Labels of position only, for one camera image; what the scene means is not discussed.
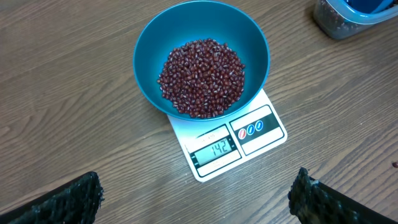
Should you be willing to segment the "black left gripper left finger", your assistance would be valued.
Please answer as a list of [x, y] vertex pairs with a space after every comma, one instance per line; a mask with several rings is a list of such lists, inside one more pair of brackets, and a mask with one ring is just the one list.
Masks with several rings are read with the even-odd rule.
[[1, 215], [11, 224], [92, 224], [104, 190], [96, 172], [87, 172], [18, 208]]

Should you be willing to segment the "blue plastic measuring scoop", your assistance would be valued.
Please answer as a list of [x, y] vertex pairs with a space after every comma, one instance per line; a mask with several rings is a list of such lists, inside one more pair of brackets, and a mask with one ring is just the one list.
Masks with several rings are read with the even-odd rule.
[[366, 13], [375, 14], [397, 5], [397, 0], [345, 0], [353, 9]]

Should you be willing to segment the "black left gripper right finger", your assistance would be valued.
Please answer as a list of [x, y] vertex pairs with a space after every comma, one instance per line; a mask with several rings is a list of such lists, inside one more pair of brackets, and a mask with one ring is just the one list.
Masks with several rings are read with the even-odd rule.
[[290, 213], [304, 224], [397, 224], [310, 177], [303, 167], [287, 196]]

